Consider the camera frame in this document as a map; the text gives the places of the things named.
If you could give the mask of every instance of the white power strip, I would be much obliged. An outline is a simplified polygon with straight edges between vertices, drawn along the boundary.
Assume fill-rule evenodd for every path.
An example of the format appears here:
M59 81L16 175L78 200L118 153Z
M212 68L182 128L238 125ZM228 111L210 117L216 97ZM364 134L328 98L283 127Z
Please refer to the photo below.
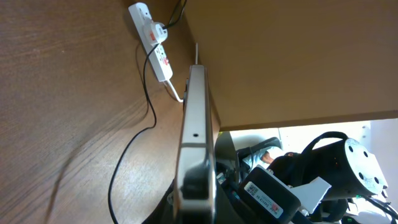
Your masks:
M144 34L144 24L153 22L152 16L150 16L149 9L144 3L136 3L129 7L130 15L136 25L139 37L145 48L147 54L152 50L153 46L148 42ZM166 53L162 44L159 44L154 52L149 56L149 61L152 64L152 68L155 71L155 75L159 82L170 80L173 75L172 67L170 66L169 60L167 59Z

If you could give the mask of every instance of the wooden surface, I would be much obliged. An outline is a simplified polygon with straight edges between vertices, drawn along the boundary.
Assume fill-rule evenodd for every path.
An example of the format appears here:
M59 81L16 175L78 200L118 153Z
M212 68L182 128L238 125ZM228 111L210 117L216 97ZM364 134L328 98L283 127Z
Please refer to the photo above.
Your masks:
M201 0L186 16L221 130L398 117L397 1Z
M168 22L174 1L145 2ZM0 223L111 223L111 174L127 142L153 122L131 4L0 2ZM186 21L164 47L182 94L194 59ZM132 144L116 177L120 223L143 221L174 177L182 104L151 69L147 77L158 124Z

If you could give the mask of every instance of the black device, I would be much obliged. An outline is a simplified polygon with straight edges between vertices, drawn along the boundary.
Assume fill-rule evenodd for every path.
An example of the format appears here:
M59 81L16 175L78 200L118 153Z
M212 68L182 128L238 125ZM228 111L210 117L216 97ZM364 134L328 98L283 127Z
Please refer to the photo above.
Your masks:
M312 150L324 138L341 140ZM376 195L388 187L376 157L357 140L339 132L322 134L303 153L278 157L268 168L293 187L321 177L331 185L323 201Z
M260 167L241 183L238 195L265 223L285 224L293 219L300 200Z

